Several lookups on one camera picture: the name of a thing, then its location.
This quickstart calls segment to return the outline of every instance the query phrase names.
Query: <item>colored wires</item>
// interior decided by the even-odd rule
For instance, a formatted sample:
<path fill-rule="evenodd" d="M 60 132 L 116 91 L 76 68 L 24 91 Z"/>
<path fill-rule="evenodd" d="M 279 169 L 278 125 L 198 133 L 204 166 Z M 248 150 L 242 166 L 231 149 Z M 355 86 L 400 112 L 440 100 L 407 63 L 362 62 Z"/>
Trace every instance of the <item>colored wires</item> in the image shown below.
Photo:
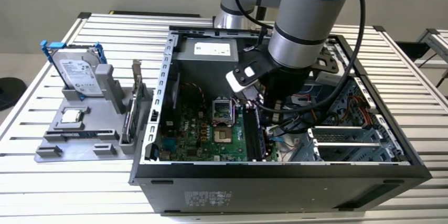
<path fill-rule="evenodd" d="M 204 96 L 203 89 L 195 83 L 184 83 L 182 85 L 182 87 L 184 87 L 184 86 L 191 86 L 191 87 L 196 87 L 198 88 L 198 90 L 199 90 L 199 92 L 202 94 L 202 97 L 203 97 L 203 106 L 206 107 L 206 96 Z"/>
<path fill-rule="evenodd" d="M 347 98 L 347 109 L 346 109 L 344 116 L 340 119 L 340 123 L 347 119 L 347 117 L 348 117 L 348 115 L 352 111 L 352 101 L 355 103 L 355 106 L 359 109 L 360 114 L 363 115 L 364 122 L 368 125 L 372 125 L 372 119 L 370 117 L 370 113 L 366 110 L 366 105 L 363 106 L 363 103 L 366 103 L 366 100 L 359 95 L 348 96 L 348 98 Z"/>
<path fill-rule="evenodd" d="M 311 94 L 294 94 L 294 97 L 307 97 L 307 102 L 311 103 Z M 311 109 L 311 114 L 314 115 L 315 121 L 318 121 L 315 110 Z"/>

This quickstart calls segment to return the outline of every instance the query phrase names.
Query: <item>slotted metal table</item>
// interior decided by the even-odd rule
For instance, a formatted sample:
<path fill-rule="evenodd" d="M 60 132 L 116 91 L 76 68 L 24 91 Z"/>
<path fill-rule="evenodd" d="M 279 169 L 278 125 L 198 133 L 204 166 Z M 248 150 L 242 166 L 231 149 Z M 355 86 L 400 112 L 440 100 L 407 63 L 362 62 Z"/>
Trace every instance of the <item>slotted metal table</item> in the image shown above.
<path fill-rule="evenodd" d="M 448 68 L 448 30 L 438 30 L 434 28 L 426 29 L 420 35 L 418 42 L 424 42 L 438 53 L 442 60 L 431 60 L 426 63 L 427 68 Z M 416 65 L 423 63 L 424 60 L 416 61 Z"/>
<path fill-rule="evenodd" d="M 132 59 L 142 60 L 144 82 L 155 87 L 170 25 L 212 27 L 212 19 L 92 14 L 76 20 L 64 42 L 99 41 L 123 86 L 134 82 Z M 338 25 L 332 33 L 355 46 L 358 26 Z M 371 211 L 162 217 L 140 188 L 128 185 L 131 160 L 36 164 L 40 138 L 63 100 L 63 82 L 47 63 L 0 126 L 0 222 L 448 223 L 447 100 L 382 27 L 366 28 L 359 59 L 434 176 Z"/>

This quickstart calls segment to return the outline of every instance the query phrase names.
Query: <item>wires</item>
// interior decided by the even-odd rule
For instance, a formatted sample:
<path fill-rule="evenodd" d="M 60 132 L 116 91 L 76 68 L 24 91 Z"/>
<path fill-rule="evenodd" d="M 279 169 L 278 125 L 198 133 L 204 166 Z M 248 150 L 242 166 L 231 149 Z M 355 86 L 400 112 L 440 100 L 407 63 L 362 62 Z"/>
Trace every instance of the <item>wires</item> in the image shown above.
<path fill-rule="evenodd" d="M 446 78 L 442 78 L 442 79 L 440 79 L 440 81 L 439 81 L 438 84 L 436 84 L 436 88 L 440 87 L 440 85 L 442 85 L 442 83 L 443 83 L 444 80 L 446 80 Z"/>
<path fill-rule="evenodd" d="M 363 115 L 364 122 L 366 122 L 367 124 L 372 125 L 372 120 L 371 120 L 371 117 L 370 117 L 370 114 L 368 114 L 366 108 L 362 107 L 362 106 L 359 106 L 359 104 L 360 104 L 362 102 L 366 102 L 366 101 L 364 101 L 363 97 L 360 97 L 360 96 L 358 96 L 358 95 L 351 95 L 351 96 L 348 96 L 346 113 L 344 113 L 344 116 L 342 117 L 342 119 L 340 119 L 339 122 L 342 123 L 342 122 L 347 119 L 348 114 L 350 114 L 350 112 L 351 112 L 351 110 L 352 110 L 352 101 L 354 101 L 354 100 L 355 100 L 355 104 L 356 104 L 356 107 L 358 107 L 358 109 L 359 109 L 359 112 L 360 112 L 360 114 Z"/>
<path fill-rule="evenodd" d="M 308 103 L 311 103 L 311 94 L 294 94 L 292 96 L 294 97 L 307 97 L 307 101 Z M 315 121 L 318 121 L 318 117 L 316 117 L 316 113 L 314 109 L 311 109 L 311 113 L 314 115 Z"/>
<path fill-rule="evenodd" d="M 240 0 L 235 0 L 235 2 L 236 2 L 236 5 L 238 5 L 238 9 L 240 10 L 240 13 L 244 15 L 244 17 L 246 17 L 248 20 L 251 20 L 251 21 L 252 21 L 255 24 L 258 24 L 259 26 L 266 27 L 267 29 L 274 29 L 272 26 L 270 26 L 270 25 L 267 25 L 266 23 L 258 21 L 255 18 L 252 18 L 252 17 L 246 13 L 244 8 L 243 8 L 243 6 L 242 6 L 242 2 L 240 2 Z"/>
<path fill-rule="evenodd" d="M 200 94 L 202 94 L 202 97 L 203 97 L 203 106 L 206 107 L 206 96 L 204 96 L 203 89 L 202 89 L 195 83 L 184 83 L 184 84 L 182 85 L 182 87 L 184 87 L 184 86 L 192 86 L 192 87 L 196 87 L 196 88 L 198 88 L 198 90 L 199 90 L 199 92 L 200 92 Z"/>
<path fill-rule="evenodd" d="M 279 143 L 283 143 L 283 144 L 288 145 L 291 148 L 294 148 L 294 145 L 288 144 L 288 143 L 283 140 L 282 137 L 271 137 L 270 139 L 271 139 L 272 141 L 279 142 Z"/>
<path fill-rule="evenodd" d="M 435 53 L 420 65 L 419 65 L 419 68 L 427 64 L 427 62 L 438 55 L 438 53 Z"/>
<path fill-rule="evenodd" d="M 351 73 L 351 69 L 354 67 L 355 60 L 358 58 L 358 53 L 359 53 L 359 50 L 360 50 L 360 46 L 362 46 L 362 42 L 363 42 L 363 37 L 364 37 L 364 28 L 366 28 L 366 0 L 359 0 L 359 4 L 360 4 L 360 24 L 359 24 L 359 34 L 358 34 L 356 45 L 355 45 L 352 57 L 350 59 L 350 62 L 348 62 L 348 65 L 347 65 L 347 68 L 346 68 L 346 71 L 344 71 L 344 75 L 342 77 L 342 80 L 338 83 L 338 86 L 336 86 L 334 92 L 319 103 L 312 104 L 310 106 L 304 106 L 304 107 L 294 109 L 294 110 L 276 110 L 276 109 L 266 107 L 260 103 L 260 101 L 258 101 L 256 104 L 258 104 L 258 106 L 262 109 L 264 109 L 268 112 L 279 113 L 279 114 L 282 114 L 282 113 L 304 113 L 304 112 L 310 111 L 311 109 L 316 109 L 319 107 L 323 107 L 328 103 L 334 102 L 334 100 L 335 100 L 336 96 L 339 95 L 339 93 L 340 93 L 340 91 L 343 89 L 343 86 L 346 84 L 346 80 L 347 80 L 348 74 Z"/>

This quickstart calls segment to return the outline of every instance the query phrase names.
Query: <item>silver metal frame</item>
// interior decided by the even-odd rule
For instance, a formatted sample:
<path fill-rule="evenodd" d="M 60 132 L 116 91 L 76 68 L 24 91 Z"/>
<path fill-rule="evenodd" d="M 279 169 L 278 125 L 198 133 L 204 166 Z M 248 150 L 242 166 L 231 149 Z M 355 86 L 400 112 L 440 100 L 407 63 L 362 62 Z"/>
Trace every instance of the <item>silver metal frame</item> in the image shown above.
<path fill-rule="evenodd" d="M 168 34 L 168 25 L 184 25 L 184 26 L 202 26 L 212 27 L 212 20 L 210 18 L 179 18 L 179 17 L 155 17 L 155 16 L 130 16 L 130 15 L 107 15 L 94 14 L 84 22 L 83 29 L 79 30 L 82 20 L 76 20 L 70 32 L 64 37 L 64 41 L 68 41 L 72 37 L 75 44 L 88 44 L 99 41 L 106 45 L 106 57 L 108 62 L 116 68 L 116 78 L 120 79 L 123 85 L 127 84 L 127 80 L 132 80 L 132 71 L 128 69 L 120 69 L 126 61 L 132 62 L 132 59 L 138 58 L 143 61 L 143 76 L 152 76 L 144 78 L 144 82 L 150 87 L 156 87 L 156 78 L 160 75 L 160 67 L 163 60 L 163 49 Z M 348 40 L 351 47 L 355 46 L 355 40 L 358 35 L 358 26 L 335 26 L 332 30 L 334 34 L 340 34 Z M 223 223 L 223 222 L 242 222 L 251 223 L 270 222 L 375 222 L 375 223 L 392 223 L 394 224 L 418 224 L 422 222 L 447 223 L 448 221 L 448 189 L 447 189 L 447 176 L 448 176 L 448 113 L 446 110 L 444 99 L 438 95 L 435 87 L 426 80 L 422 72 L 416 69 L 412 62 L 406 61 L 406 55 L 398 49 L 395 42 L 388 38 L 387 33 L 378 32 L 372 27 L 366 28 L 366 37 L 363 41 L 363 47 L 359 54 L 360 62 L 372 77 L 371 80 L 380 92 L 380 96 L 390 107 L 390 110 L 395 116 L 398 123 L 402 126 L 402 130 L 408 136 L 414 148 L 418 150 L 427 167 L 431 170 L 434 179 L 424 183 L 418 188 L 407 191 L 404 194 L 391 199 L 372 211 L 367 212 L 332 212 L 332 213 L 303 213 L 303 214 L 272 214 L 272 215 L 227 215 L 227 216 L 183 216 L 183 217 L 160 217 L 155 214 L 146 214 L 151 212 L 151 207 L 142 204 L 115 204 L 108 205 L 108 209 L 114 212 L 122 213 L 120 215 L 108 215 L 110 211 L 102 210 L 103 208 L 95 208 L 95 211 L 88 213 L 102 215 L 76 215 L 86 214 L 86 210 L 71 211 L 67 218 L 76 218 L 78 221 L 92 221 L 95 218 L 98 221 L 128 221 L 130 217 L 134 221 L 154 221 L 163 222 L 164 219 L 170 219 L 172 222 L 191 222 L 191 223 Z M 62 101 L 60 89 L 62 81 L 59 78 L 52 77 L 54 71 L 50 63 L 47 63 L 39 72 L 30 88 L 23 95 L 16 107 L 8 115 L 3 125 L 0 126 L 0 153 L 6 156 L 0 156 L 0 161 L 4 163 L 2 171 L 7 175 L 18 174 L 18 169 L 32 170 L 32 177 L 44 179 L 46 174 L 39 173 L 43 171 L 58 174 L 63 177 L 76 176 L 86 180 L 96 178 L 102 187 L 108 188 L 111 182 L 108 182 L 108 176 L 102 179 L 94 177 L 92 171 L 108 171 L 111 174 L 123 174 L 131 167 L 130 163 L 120 161 L 111 164 L 86 164 L 82 162 L 72 162 L 71 164 L 34 164 L 30 163 L 27 157 L 30 153 L 35 152 L 35 146 L 40 143 L 40 140 L 32 140 L 39 138 L 40 129 L 47 129 L 50 122 L 46 122 L 51 117 L 51 111 L 34 111 L 35 108 L 55 108 L 58 109 Z M 391 80 L 399 76 L 414 77 L 419 84 L 406 84 L 403 80 L 396 79 L 394 83 L 388 80 L 380 80 L 378 76 L 391 76 Z M 431 100 L 430 109 L 418 109 L 415 103 L 402 103 L 403 99 Z M 26 185 L 19 183 L 10 186 L 11 190 L 18 187 L 19 195 L 27 196 L 32 192 L 26 188 Z M 62 188 L 63 184 L 54 181 L 47 181 L 47 185 L 55 185 Z M 71 191 L 84 190 L 79 185 L 71 184 Z M 128 200 L 128 196 L 123 193 L 108 192 L 108 200 L 116 197 Z M 131 191 L 130 194 L 142 194 L 140 192 Z M 64 194 L 64 198 L 80 197 L 79 193 Z M 59 201 L 50 199 L 46 201 L 48 204 L 60 204 Z M 35 220 L 36 216 L 23 217 L 23 220 L 28 222 Z M 50 220 L 66 220 L 63 216 L 52 216 Z"/>

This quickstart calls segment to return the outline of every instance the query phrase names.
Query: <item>robotic arm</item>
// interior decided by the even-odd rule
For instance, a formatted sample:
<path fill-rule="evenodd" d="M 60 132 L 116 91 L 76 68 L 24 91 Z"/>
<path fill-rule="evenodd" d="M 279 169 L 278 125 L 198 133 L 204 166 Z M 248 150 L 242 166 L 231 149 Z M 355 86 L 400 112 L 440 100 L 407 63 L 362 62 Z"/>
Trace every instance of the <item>robotic arm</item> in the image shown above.
<path fill-rule="evenodd" d="M 346 0 L 282 0 L 268 46 L 244 52 L 244 61 L 227 74 L 234 92 L 243 93 L 266 111 L 280 113 L 286 98 L 300 91 L 310 72 L 323 65 L 319 62 L 327 64 L 331 60 L 322 49 L 344 3 Z M 266 87 L 264 95 L 258 82 Z"/>

